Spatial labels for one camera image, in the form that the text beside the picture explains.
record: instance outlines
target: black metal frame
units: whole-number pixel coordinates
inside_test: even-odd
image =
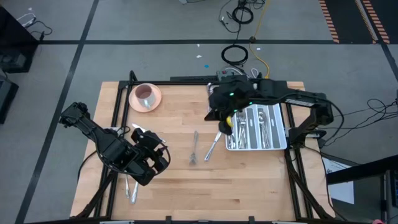
[[[124,109],[123,109],[123,116],[122,116],[122,123],[121,126],[125,126],[126,125],[126,121],[127,121],[127,115],[128,115],[128,111],[129,111],[129,103],[128,103],[128,97],[129,94],[132,90],[132,87],[134,85],[139,85],[142,83],[151,83],[154,85],[207,85],[208,84],[208,79],[204,79],[204,80],[192,80],[192,79],[188,79],[185,80],[185,77],[172,77],[171,80],[173,81],[138,81],[134,72],[130,71],[130,79],[128,81],[119,81],[119,85],[118,85],[118,92],[116,94],[116,102],[115,102],[115,106],[114,106],[114,111],[113,111],[113,117],[112,117],[112,122],[111,125],[115,126],[117,121],[118,121],[118,113],[120,110],[120,104],[121,104],[121,98],[122,98],[122,93],[124,91],[125,88],[127,88],[127,94],[126,94],[126,99],[124,102]],[[290,105],[286,105],[287,107],[287,115],[288,115],[288,119],[289,119],[289,124],[290,127],[293,128],[295,126],[294,123],[294,117],[293,117],[293,112],[292,112],[292,108]],[[292,158],[290,157],[290,152],[288,151],[289,149],[286,149],[286,155],[287,158],[292,160]],[[306,178],[305,178],[305,171],[303,168],[303,162],[302,162],[302,157],[301,157],[301,153],[299,149],[294,149],[294,154],[296,156],[296,163],[297,163],[297,168],[298,168],[298,173],[299,176],[301,178],[301,180],[304,182],[305,186],[307,186],[306,183]],[[90,203],[92,202],[96,202],[94,203],[94,205],[89,206],[90,209],[89,210],[84,210],[83,216],[78,216],[78,217],[71,217],[68,220],[56,220],[56,221],[51,221],[51,222],[38,222],[35,224],[48,224],[48,223],[56,223],[56,224],[69,224],[69,223],[74,223],[74,224],[99,224],[100,222],[105,222],[105,221],[112,221],[111,217],[112,217],[112,211],[113,211],[113,203],[114,203],[114,196],[116,193],[116,184],[118,181],[118,175],[116,174],[112,174],[112,172],[108,173],[108,169],[104,166],[102,173],[101,173],[101,180],[100,180],[100,187],[97,191],[97,193],[95,194],[95,196],[93,197],[93,199],[91,200]],[[318,223],[330,223],[330,224],[342,224],[342,223],[349,223],[349,224],[364,224],[364,223],[357,223],[357,222],[343,222],[343,221],[339,221],[339,220],[327,220],[327,219],[316,219],[313,218],[313,213],[312,213],[312,207],[309,203],[309,201],[304,197],[304,202],[305,202],[305,208],[306,208],[306,213],[307,213],[307,217],[303,218],[301,216],[301,212],[300,212],[300,205],[299,205],[299,198],[297,196],[297,189],[296,189],[296,183],[294,181],[294,179],[289,176],[289,184],[290,184],[290,189],[291,189],[291,194],[292,194],[292,203],[293,203],[293,208],[294,208],[294,214],[295,214],[295,219],[296,222],[305,222],[305,223],[313,223],[313,224],[318,224]],[[111,184],[110,186],[110,191],[109,191],[109,199],[108,199],[108,204],[106,207],[106,214],[105,216],[101,216],[101,207],[102,207],[102,203],[103,203],[103,194],[105,192],[105,190],[107,189],[109,183]],[[91,211],[94,210],[94,217],[88,217],[88,215],[91,213]],[[192,224],[192,223],[200,223],[199,221],[172,221],[172,217],[171,216],[167,216],[165,218],[165,220],[134,220],[134,223],[138,223],[138,224],[148,224],[148,223],[154,223],[154,224],[171,224],[171,223],[178,223],[178,224]],[[263,223],[263,224],[271,224],[273,222],[259,222],[259,221],[255,221],[254,217],[248,217],[248,221],[205,221],[207,223],[214,223],[214,224],[227,224],[227,223],[233,223],[233,224],[257,224],[257,223]]]

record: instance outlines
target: floor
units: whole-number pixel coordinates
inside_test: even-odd
[[[174,76],[214,75],[224,68],[227,64],[220,54],[228,44],[215,40],[236,38],[217,21],[226,2],[181,5],[177,0],[2,0],[14,17],[31,10],[52,27],[53,34],[45,40],[76,41],[40,45],[29,73],[9,76],[19,85],[19,91],[6,123],[0,126],[0,222],[15,222],[32,175],[37,174],[34,170],[39,157],[45,163],[25,222],[69,217],[87,138],[54,124],[57,110],[82,101],[94,111],[101,82],[126,80],[130,70],[139,80],[168,80]],[[232,11],[235,5],[231,3],[225,9]],[[255,20],[260,13],[254,11]],[[225,11],[223,16],[228,20]],[[256,25],[242,26],[239,39],[252,36]],[[230,26],[237,28],[233,22]],[[254,46],[270,65],[271,78],[303,81],[308,91],[326,93],[344,113],[367,108],[370,98],[385,103],[396,98],[398,82],[380,45],[294,44],[294,40],[331,40],[317,0],[272,0],[257,39],[292,40],[292,44]],[[83,45],[84,40],[192,41]],[[398,46],[388,48],[398,58]],[[231,51],[227,57],[232,60],[242,55]],[[266,71],[251,54],[244,68]],[[347,116],[345,126],[354,126],[370,114],[366,111]],[[336,119],[331,126],[339,122]],[[397,125],[398,119],[390,119],[352,131],[323,150],[358,163],[394,155]],[[379,196],[378,179],[366,179],[355,182],[356,205],[334,203],[347,217],[368,221],[379,218]]]

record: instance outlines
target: cup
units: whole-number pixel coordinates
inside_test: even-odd
[[[136,96],[139,104],[150,110],[155,103],[156,98],[154,91],[148,84],[141,84],[136,87]]]

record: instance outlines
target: wooden table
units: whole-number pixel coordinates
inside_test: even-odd
[[[304,89],[302,82],[288,82],[288,85],[289,88]],[[93,118],[102,127],[111,124],[117,87],[118,82],[102,84]],[[130,108],[127,125],[131,127],[134,122],[165,139],[172,156],[171,164],[149,185],[139,186],[135,205],[131,205],[125,197],[124,175],[119,175],[112,219],[164,220],[171,215],[173,220],[238,221],[248,220],[248,216],[255,216],[257,221],[295,220],[283,151],[231,152],[226,150],[225,138],[222,137],[210,161],[204,162],[203,158],[218,132],[217,122],[203,120],[208,105],[206,86],[159,88],[163,96],[159,107],[150,113],[138,113]],[[282,109],[288,127],[285,105]],[[309,115],[308,108],[298,106],[293,106],[293,112],[296,125]],[[195,130],[199,133],[198,164],[189,166]],[[132,142],[130,134],[126,138]],[[318,148],[314,139],[307,139],[306,145]],[[85,156],[94,150],[94,143],[88,141]],[[334,216],[327,201],[326,178],[320,155],[302,149],[302,158],[309,190],[320,205]],[[98,189],[102,166],[98,157],[93,156],[83,167],[71,215],[82,211]],[[135,180],[130,178],[131,190],[134,184]],[[304,217],[303,196],[297,189]],[[105,214],[107,201],[106,192],[102,215]]]

